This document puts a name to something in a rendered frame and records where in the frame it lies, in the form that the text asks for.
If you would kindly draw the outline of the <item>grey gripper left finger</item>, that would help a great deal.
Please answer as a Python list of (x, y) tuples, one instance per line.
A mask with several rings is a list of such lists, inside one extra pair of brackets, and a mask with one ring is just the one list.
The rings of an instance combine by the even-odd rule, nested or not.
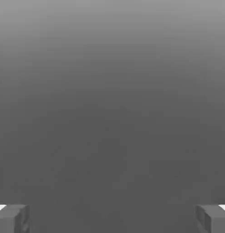
[(25, 204), (0, 204), (0, 233), (30, 233), (30, 208)]

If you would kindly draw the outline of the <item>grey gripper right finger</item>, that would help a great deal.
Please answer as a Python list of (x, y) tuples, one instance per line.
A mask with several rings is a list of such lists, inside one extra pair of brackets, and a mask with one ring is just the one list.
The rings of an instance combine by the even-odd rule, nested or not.
[(197, 205), (199, 233), (225, 233), (225, 204)]

